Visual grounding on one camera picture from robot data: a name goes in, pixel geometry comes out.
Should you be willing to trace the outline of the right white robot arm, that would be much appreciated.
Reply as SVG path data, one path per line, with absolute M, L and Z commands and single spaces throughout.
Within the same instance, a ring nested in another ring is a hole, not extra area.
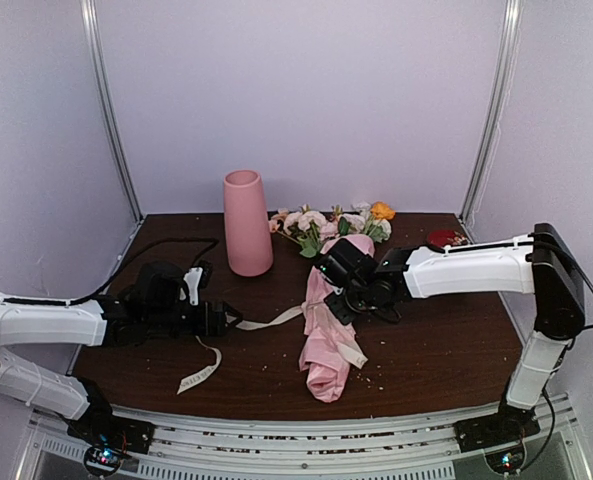
M 502 442 L 526 426 L 527 413 L 585 325 L 580 269 L 549 223 L 491 243 L 393 248 L 379 260 L 342 238 L 315 268 L 332 286 L 325 302 L 344 324 L 360 313 L 393 311 L 401 302 L 436 296 L 494 292 L 532 297 L 532 331 L 508 379 L 503 408 L 488 423 L 489 433 Z

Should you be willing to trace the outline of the cream ribbon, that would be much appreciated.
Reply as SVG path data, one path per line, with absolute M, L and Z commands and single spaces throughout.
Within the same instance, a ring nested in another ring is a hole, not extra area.
M 341 397 L 351 368 L 363 368 L 368 358 L 356 341 L 353 327 L 341 324 L 324 302 L 293 306 L 268 323 L 243 320 L 236 326 L 254 331 L 282 325 L 298 316 L 305 319 L 306 340 L 299 369 L 307 373 L 307 389 L 321 402 L 334 402 Z

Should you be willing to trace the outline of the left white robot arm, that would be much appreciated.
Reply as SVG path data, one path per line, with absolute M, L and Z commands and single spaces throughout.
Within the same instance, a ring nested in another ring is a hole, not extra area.
M 188 271 L 168 262 L 143 266 L 118 296 L 98 292 L 70 300 L 15 298 L 0 292 L 0 394 L 51 410 L 99 444 L 113 442 L 120 424 L 92 382 L 57 374 L 9 351 L 11 345 L 139 345 L 153 337 L 222 336 L 242 315 L 225 302 L 200 297 L 211 266 Z

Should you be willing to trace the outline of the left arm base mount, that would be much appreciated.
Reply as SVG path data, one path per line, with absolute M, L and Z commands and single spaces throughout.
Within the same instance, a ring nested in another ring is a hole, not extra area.
M 134 454 L 147 454 L 155 426 L 146 421 L 112 416 L 109 422 L 70 420 L 63 418 L 67 434 L 88 444 L 83 454 L 83 466 L 96 478 L 106 478 L 118 472 Z

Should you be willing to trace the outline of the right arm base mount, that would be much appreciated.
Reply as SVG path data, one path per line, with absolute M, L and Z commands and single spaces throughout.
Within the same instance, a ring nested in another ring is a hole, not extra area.
M 499 413 L 460 420 L 454 424 L 461 453 L 482 450 L 489 469 L 504 477 L 527 464 L 525 440 L 541 431 L 537 420 L 503 417 Z

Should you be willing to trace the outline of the pink wrapping paper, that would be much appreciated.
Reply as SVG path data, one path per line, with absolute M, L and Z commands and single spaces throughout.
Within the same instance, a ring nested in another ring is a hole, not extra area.
M 325 403 L 341 397 L 352 366 L 361 369 L 368 361 L 356 341 L 353 326 L 341 324 L 324 303 L 332 293 L 332 286 L 312 267 L 301 305 L 306 340 L 299 368 L 307 371 L 306 385 L 310 393 Z

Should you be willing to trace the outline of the artificial flower bouquet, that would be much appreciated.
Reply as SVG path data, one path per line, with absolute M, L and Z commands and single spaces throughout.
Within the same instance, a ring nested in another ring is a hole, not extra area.
M 396 212 L 385 202 L 358 203 L 350 211 L 335 205 L 328 213 L 303 204 L 296 210 L 278 209 L 268 221 L 272 234 L 290 240 L 302 257 L 312 259 L 333 240 L 348 235 L 366 235 L 373 243 L 387 241 Z

